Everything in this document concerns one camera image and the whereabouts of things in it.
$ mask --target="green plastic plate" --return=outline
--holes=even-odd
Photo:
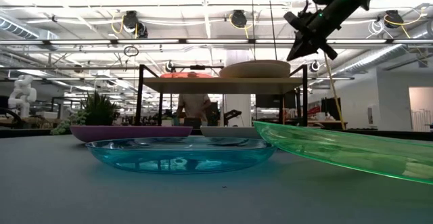
[[[254,122],[278,148],[350,169],[433,184],[433,143]]]

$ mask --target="white column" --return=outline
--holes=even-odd
[[[226,51],[225,65],[247,62],[252,59],[248,50],[229,50]],[[241,116],[229,120],[229,127],[237,125],[239,127],[251,126],[251,95],[225,95],[224,112],[238,110]]]

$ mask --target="person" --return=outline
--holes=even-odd
[[[206,94],[179,94],[176,116],[179,118],[185,108],[187,118],[199,118],[202,121],[202,126],[206,126],[208,120],[205,110],[210,105],[209,96]]]

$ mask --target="shelf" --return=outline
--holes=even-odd
[[[279,95],[302,85],[302,78],[144,78],[160,93]]]

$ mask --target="white robot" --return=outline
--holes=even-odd
[[[31,75],[20,75],[18,80],[15,81],[14,91],[9,96],[7,101],[9,109],[20,108],[21,118],[27,118],[30,111],[30,103],[36,101],[36,89],[31,87],[33,77]]]

